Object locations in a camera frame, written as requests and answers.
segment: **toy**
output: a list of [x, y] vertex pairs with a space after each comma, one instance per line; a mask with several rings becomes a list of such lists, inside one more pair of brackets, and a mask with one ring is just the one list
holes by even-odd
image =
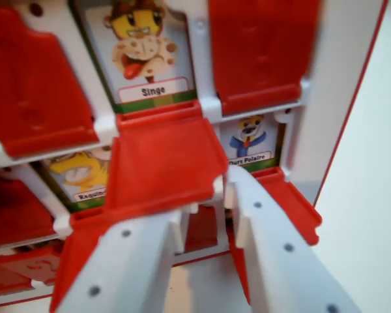
[[[0, 304], [53, 292], [51, 309], [62, 312], [72, 310], [84, 291], [81, 297], [99, 303], [91, 309], [121, 306], [122, 299], [105, 302], [87, 272], [97, 273], [93, 263], [106, 258], [100, 251], [113, 253], [119, 241], [128, 241], [135, 245], [117, 257], [135, 263], [107, 266], [102, 274], [120, 290], [127, 275], [145, 273], [134, 298], [144, 312], [162, 306], [171, 265], [227, 251], [247, 300], [263, 310], [267, 304], [258, 299], [272, 288], [262, 276], [252, 285], [253, 271], [277, 273], [273, 283], [288, 281], [288, 272], [268, 267], [262, 252], [284, 263], [296, 248], [307, 261], [291, 258], [291, 269], [313, 273], [310, 281], [320, 292], [306, 304], [355, 310], [330, 275], [311, 266], [315, 259], [305, 242], [318, 241], [321, 218], [310, 203], [384, 7], [381, 0], [364, 12], [343, 0], [335, 8], [331, 0], [324, 6], [318, 0], [252, 6], [54, 0], [0, 7]], [[358, 13], [364, 18], [354, 27]], [[330, 23], [319, 23], [320, 16]], [[37, 47], [36, 57], [26, 53], [28, 44]], [[333, 67], [345, 71], [342, 79]], [[45, 69], [52, 75], [44, 78]], [[108, 145], [113, 150], [104, 157]], [[256, 214], [262, 205], [276, 212], [275, 224], [266, 213]], [[226, 229], [225, 206], [232, 209], [234, 230]], [[23, 214], [8, 213], [16, 208]], [[203, 218], [192, 217], [198, 211]], [[274, 243], [282, 240], [274, 236], [277, 224], [292, 242], [273, 250], [254, 240], [261, 231]], [[65, 241], [62, 253], [46, 246], [18, 250], [52, 239]], [[253, 265], [245, 268], [245, 261]], [[292, 284], [278, 291], [305, 312], [314, 309], [292, 288], [304, 276], [289, 273]], [[333, 293], [323, 293], [323, 286], [333, 286]], [[147, 291], [158, 291], [151, 302]]]

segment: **spotted monkey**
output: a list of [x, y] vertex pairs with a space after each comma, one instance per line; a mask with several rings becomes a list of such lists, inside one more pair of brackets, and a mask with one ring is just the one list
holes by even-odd
[[[165, 10], [159, 7], [154, 0], [135, 0], [129, 2], [116, 1], [111, 14], [104, 18], [104, 25], [111, 28], [119, 40], [128, 38], [142, 39], [146, 35], [159, 36], [163, 28]], [[175, 43], [166, 47], [168, 52], [177, 50]], [[135, 78], [145, 64], [150, 60], [142, 60], [123, 54], [121, 63], [124, 68], [124, 77], [128, 80]], [[154, 82], [154, 76], [145, 76], [149, 83]]]

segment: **label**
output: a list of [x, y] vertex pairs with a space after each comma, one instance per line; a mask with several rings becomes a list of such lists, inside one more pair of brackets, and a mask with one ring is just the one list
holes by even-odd
[[172, 80], [122, 88], [119, 90], [119, 98], [122, 102], [130, 102], [180, 93], [187, 90], [188, 80], [185, 77], [180, 77]]
[[256, 155], [242, 156], [241, 158], [233, 158], [229, 160], [229, 165], [245, 165], [252, 162], [259, 162], [272, 158], [271, 151], [258, 153]]
[[90, 190], [87, 192], [82, 192], [79, 194], [73, 194], [72, 197], [74, 198], [75, 201], [85, 201], [85, 200], [90, 200], [94, 198], [101, 198], [106, 196], [106, 188], [100, 188], [96, 190]]
[[262, 170], [275, 165], [278, 122], [272, 113], [227, 121], [220, 125], [220, 142], [229, 165], [258, 165], [248, 170]]

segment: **white surface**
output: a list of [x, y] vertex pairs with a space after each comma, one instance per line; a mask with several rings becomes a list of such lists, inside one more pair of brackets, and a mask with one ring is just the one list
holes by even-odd
[[315, 251], [365, 313], [391, 312], [391, 1], [317, 210]]

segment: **green border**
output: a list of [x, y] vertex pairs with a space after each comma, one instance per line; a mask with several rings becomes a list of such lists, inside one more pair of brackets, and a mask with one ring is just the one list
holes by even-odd
[[156, 102], [161, 102], [163, 98], [167, 97], [172, 98], [172, 103], [190, 101], [197, 98], [197, 91], [193, 89], [189, 91], [183, 91], [181, 93], [173, 93], [172, 95], [165, 95], [147, 100], [138, 100], [133, 102], [115, 104], [113, 110], [115, 113], [130, 113], [139, 110], [152, 109], [156, 107]]
[[111, 104], [111, 107], [113, 108], [113, 111], [115, 113], [130, 113], [145, 109], [152, 109], [156, 107], [156, 101], [160, 100], [162, 97], [171, 97], [172, 96], [172, 103], [180, 103], [184, 101], [189, 101], [197, 98], [197, 91], [195, 89], [189, 90], [189, 91], [183, 91], [181, 93], [175, 93], [165, 96], [160, 96], [156, 98], [151, 99], [143, 99], [138, 101], [132, 101], [132, 102], [123, 102], [123, 103], [116, 103], [115, 99], [110, 91], [110, 87], [107, 83], [106, 77], [102, 71], [102, 68], [100, 66], [100, 63], [98, 62], [97, 55], [95, 54], [93, 50], [93, 46], [91, 45], [91, 42], [89, 40], [87, 31], [85, 30], [83, 26], [83, 21], [81, 19], [80, 14], [78, 13], [80, 10], [74, 3], [75, 0], [68, 0], [68, 7], [70, 8], [72, 17], [76, 21], [77, 27], [80, 30], [81, 37], [83, 38], [83, 41], [85, 43], [85, 47], [87, 48], [87, 51], [89, 52], [90, 58], [93, 61], [94, 67], [98, 73], [98, 77], [100, 78], [100, 81], [102, 82], [103, 88], [109, 97], [109, 101]]

